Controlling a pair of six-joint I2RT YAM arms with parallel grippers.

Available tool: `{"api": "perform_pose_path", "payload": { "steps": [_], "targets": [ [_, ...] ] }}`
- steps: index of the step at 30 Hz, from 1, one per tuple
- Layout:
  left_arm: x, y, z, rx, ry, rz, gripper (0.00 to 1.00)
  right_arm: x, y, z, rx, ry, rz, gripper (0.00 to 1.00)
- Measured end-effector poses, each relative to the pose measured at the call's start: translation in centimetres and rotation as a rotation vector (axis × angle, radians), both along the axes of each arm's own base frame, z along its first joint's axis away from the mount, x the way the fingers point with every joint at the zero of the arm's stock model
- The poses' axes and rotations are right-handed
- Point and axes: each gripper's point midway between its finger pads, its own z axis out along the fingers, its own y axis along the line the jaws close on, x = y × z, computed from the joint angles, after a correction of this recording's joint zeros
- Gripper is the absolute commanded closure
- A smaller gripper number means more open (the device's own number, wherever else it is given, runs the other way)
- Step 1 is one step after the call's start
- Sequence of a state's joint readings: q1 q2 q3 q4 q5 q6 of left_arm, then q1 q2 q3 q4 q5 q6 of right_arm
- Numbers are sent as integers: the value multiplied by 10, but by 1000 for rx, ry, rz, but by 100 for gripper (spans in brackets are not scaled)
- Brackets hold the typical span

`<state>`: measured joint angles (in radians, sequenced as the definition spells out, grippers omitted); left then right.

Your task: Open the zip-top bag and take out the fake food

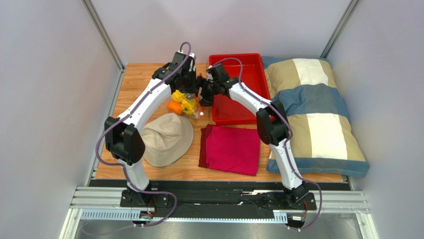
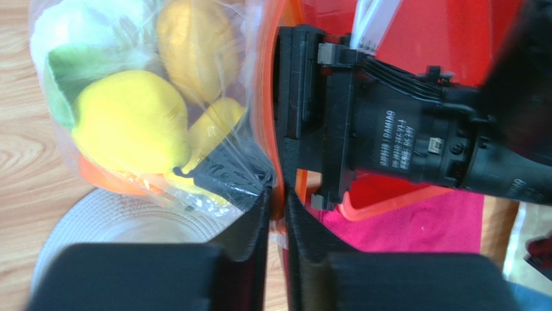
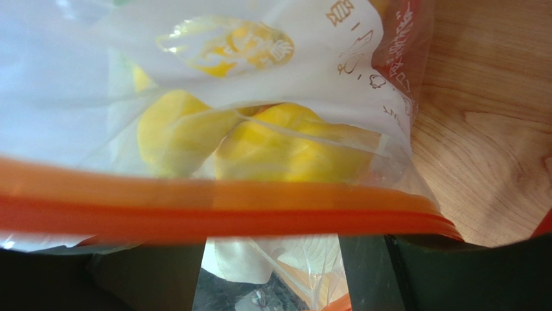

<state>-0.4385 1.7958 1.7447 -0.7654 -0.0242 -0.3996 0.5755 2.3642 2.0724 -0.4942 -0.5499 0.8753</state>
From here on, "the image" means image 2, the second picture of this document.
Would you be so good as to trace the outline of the clear zip top bag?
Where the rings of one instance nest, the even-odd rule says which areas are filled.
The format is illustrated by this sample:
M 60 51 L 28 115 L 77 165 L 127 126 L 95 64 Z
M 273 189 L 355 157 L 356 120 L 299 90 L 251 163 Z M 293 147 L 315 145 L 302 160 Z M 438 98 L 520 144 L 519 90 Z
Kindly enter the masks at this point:
M 298 1 L 32 1 L 30 55 L 89 183 L 222 226 L 271 189 L 281 239 L 273 61 L 303 18 Z

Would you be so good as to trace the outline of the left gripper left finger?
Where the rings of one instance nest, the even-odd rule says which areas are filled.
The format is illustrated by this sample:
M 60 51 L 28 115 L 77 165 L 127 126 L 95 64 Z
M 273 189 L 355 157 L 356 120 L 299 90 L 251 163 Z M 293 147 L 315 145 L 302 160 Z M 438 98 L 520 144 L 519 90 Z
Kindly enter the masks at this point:
M 81 243 L 53 260 L 27 310 L 262 310 L 271 189 L 204 243 Z

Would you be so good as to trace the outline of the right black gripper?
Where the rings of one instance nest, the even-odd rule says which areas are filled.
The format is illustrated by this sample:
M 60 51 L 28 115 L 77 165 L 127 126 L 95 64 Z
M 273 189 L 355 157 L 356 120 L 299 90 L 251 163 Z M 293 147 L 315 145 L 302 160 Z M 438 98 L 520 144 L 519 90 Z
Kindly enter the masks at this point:
M 349 48 L 350 36 L 282 27 L 275 50 L 275 131 L 284 177 L 321 174 L 316 209 L 334 210 L 366 172 L 458 189 L 474 153 L 475 89 L 438 66 L 415 75 Z M 225 138 L 188 174 L 242 212 L 273 181 L 251 139 Z

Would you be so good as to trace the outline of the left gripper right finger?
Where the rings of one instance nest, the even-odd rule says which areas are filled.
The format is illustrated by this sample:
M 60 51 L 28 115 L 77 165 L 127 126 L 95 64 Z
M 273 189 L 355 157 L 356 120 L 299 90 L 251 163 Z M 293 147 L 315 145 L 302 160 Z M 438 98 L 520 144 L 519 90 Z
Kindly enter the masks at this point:
M 366 253 L 286 194 L 290 310 L 517 310 L 488 258 L 466 253 Z

